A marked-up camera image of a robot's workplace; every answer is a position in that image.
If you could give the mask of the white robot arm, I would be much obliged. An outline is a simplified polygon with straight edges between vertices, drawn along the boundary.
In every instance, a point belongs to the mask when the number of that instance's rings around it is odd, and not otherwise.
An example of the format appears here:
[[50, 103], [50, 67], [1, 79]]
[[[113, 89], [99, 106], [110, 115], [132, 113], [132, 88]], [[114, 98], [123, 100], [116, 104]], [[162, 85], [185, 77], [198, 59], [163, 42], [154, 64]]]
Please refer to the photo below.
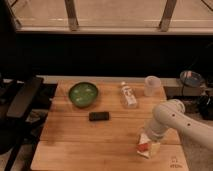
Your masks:
[[146, 136], [159, 142], [169, 129], [175, 129], [213, 151], [213, 127], [185, 115], [185, 105], [178, 99], [161, 102], [153, 107], [152, 118], [144, 129]]

